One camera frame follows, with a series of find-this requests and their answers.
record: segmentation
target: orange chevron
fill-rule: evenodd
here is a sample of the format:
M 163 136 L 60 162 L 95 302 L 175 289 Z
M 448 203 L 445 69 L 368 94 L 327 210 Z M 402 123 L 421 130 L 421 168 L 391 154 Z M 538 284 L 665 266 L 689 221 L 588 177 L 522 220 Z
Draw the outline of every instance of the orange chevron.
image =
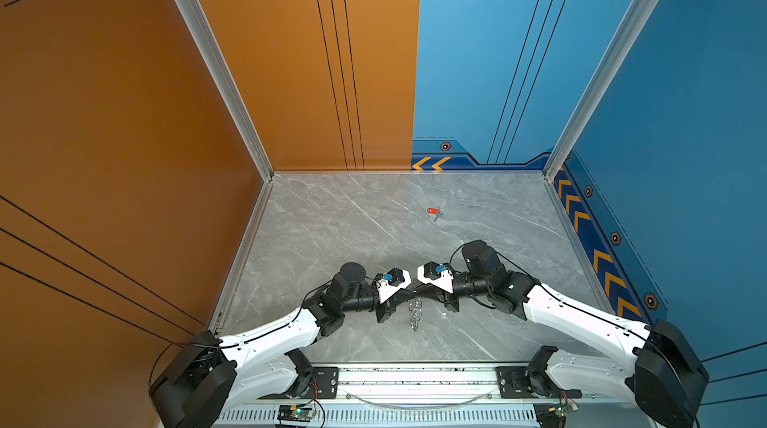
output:
M 604 292 L 608 294 L 608 297 L 610 297 L 610 282 L 618 283 L 623 288 L 626 288 L 626 284 L 623 280 L 619 279 L 617 276 L 613 275 L 612 273 L 604 273 Z
M 568 215 L 570 215 L 570 202 L 580 202 L 580 199 L 575 195 L 568 195 L 564 199 L 568 201 L 565 209 L 567 210 Z
M 599 268 L 597 268 L 598 263 L 599 263 L 599 259 L 607 260 L 610 263 L 614 263 L 612 257 L 610 257 L 607 253 L 600 252 L 599 250 L 595 250 L 594 251 L 594 271 L 596 271 L 597 273 L 599 273 Z M 608 284 L 607 284 L 607 282 L 605 282 L 604 283 L 604 289 L 607 290 L 608 289 L 607 287 L 608 287 Z
M 575 225 L 575 231 L 576 232 L 578 231 L 578 221 L 580 219 L 591 220 L 591 217 L 589 217 L 588 213 L 578 212 L 576 210 L 575 211 L 575 220 L 573 221 L 573 225 Z
M 625 301 L 624 299 L 621 299 L 620 297 L 618 297 L 618 316 L 619 317 L 623 316 L 624 308 L 628 308 L 629 310 L 633 311 L 634 313 L 637 314 L 638 317 L 642 316 L 642 314 L 639 313 L 639 308 L 631 305 L 628 301 Z
M 446 161 L 448 161 L 448 160 L 450 160 L 450 157 L 445 157 L 445 158 L 443 158 L 442 160 L 440 160 L 439 162 L 437 162 L 435 165 L 432 165 L 432 168 L 433 168 L 434 170 L 442 170 L 442 168 L 440 167 L 440 165 L 444 164 L 444 163 L 445 163 Z
M 428 159 L 430 159 L 430 158 L 431 158 L 431 157 L 424 157 L 424 158 L 422 158 L 422 159 L 421 159 L 421 160 L 420 160 L 420 161 L 419 161 L 417 164 L 413 165 L 413 168 L 414 168 L 414 169 L 416 169 L 416 170 L 423 170 L 423 169 L 421 168 L 421 164 L 422 164 L 423 162 L 426 162 L 426 161 L 427 161 Z
M 562 179 L 562 180 L 559 181 L 559 198 L 560 199 L 562 198 L 562 186 L 563 185 L 570 185 L 571 186 L 572 182 L 570 182 L 570 180 L 565 180 L 565 179 Z

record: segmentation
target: yellow arrow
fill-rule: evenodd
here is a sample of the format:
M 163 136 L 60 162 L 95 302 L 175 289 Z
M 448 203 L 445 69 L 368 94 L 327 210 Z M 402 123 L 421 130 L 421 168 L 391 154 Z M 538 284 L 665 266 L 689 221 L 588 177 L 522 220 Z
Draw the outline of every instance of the yellow arrow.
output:
M 562 186 L 563 185 L 572 185 L 572 183 L 570 182 L 570 180 L 565 180 L 565 179 L 562 179 L 562 180 L 559 181 L 559 198 L 560 199 L 562 198 Z
M 580 202 L 580 199 L 576 197 L 575 195 L 568 195 L 565 197 L 565 199 L 568 201 L 565 209 L 567 210 L 568 215 L 570 215 L 570 202 Z
M 589 217 L 588 213 L 578 212 L 576 210 L 575 211 L 575 220 L 573 220 L 573 224 L 575 225 L 575 231 L 576 232 L 578 231 L 578 221 L 580 219 L 591 220 L 591 217 Z
M 608 294 L 608 297 L 610 296 L 610 282 L 618 283 L 623 288 L 626 288 L 626 284 L 623 280 L 619 279 L 617 276 L 613 275 L 612 273 L 605 273 L 604 274 L 604 292 Z
M 624 308 L 628 308 L 629 310 L 633 311 L 634 313 L 637 314 L 638 317 L 642 316 L 642 314 L 639 313 L 639 308 L 631 305 L 628 301 L 625 301 L 624 299 L 621 299 L 620 297 L 618 297 L 618 316 L 619 317 L 623 316 Z
M 600 252 L 599 250 L 594 251 L 594 271 L 599 273 L 598 263 L 599 259 L 607 260 L 610 263 L 613 263 L 612 257 L 610 257 L 607 253 Z
M 420 160 L 420 162 L 418 162 L 417 164 L 413 165 L 413 168 L 414 168 L 414 169 L 416 169 L 416 170 L 423 170 L 423 169 L 421 168 L 421 164 L 422 164 L 423 162 L 426 162 L 426 161 L 427 161 L 428 159 L 430 159 L 430 158 L 431 158 L 431 157 L 424 157 L 424 158 L 422 158 L 422 159 Z
M 441 168 L 439 168 L 439 166 L 444 164 L 448 160 L 450 160 L 450 157 L 445 157 L 442 160 L 440 160 L 439 162 L 437 162 L 435 165 L 432 165 L 432 168 L 434 170 L 442 170 Z

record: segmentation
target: orange wall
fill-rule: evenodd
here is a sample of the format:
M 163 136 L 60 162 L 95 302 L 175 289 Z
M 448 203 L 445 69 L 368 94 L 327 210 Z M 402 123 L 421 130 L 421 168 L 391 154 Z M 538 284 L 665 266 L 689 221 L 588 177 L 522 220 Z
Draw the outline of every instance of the orange wall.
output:
M 207 322 L 261 180 L 174 1 L 10 1 L 0 0 L 0 195 Z M 2 200 L 0 227 L 204 329 Z M 189 339 L 2 232 L 0 262 Z M 0 304 L 4 426 L 157 424 L 147 378 L 165 342 L 3 266 Z
M 419 0 L 200 0 L 275 170 L 406 170 Z

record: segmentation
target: metal chain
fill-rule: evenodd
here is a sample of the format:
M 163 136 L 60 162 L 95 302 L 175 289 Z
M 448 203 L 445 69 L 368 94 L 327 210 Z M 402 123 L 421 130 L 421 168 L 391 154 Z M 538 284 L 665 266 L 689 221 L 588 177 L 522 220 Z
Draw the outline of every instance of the metal chain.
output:
M 416 297 L 410 301 L 410 305 L 407 307 L 408 310 L 413 312 L 413 317 L 410 318 L 410 327 L 413 328 L 413 331 L 418 330 L 418 321 L 421 319 L 421 315 L 423 315 L 422 306 L 423 302 Z

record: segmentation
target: gray marble floor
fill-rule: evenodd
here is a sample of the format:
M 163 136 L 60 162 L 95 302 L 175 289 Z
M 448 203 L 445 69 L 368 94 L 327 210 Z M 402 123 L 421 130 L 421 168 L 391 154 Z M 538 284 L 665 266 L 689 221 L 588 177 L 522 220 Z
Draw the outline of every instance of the gray marble floor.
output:
M 540 174 L 282 175 L 273 183 L 225 333 L 285 315 L 345 262 L 359 262 L 369 276 L 398 267 L 415 279 L 417 266 L 445 262 L 477 239 L 596 306 Z M 428 207 L 443 215 L 435 220 Z M 349 313 L 343 327 L 304 353 L 314 362 L 526 361 L 541 345 L 595 354 L 559 331 L 470 300 L 461 301 L 460 313 L 424 300 L 418 331 L 410 315 L 400 306 L 379 325 L 373 313 Z

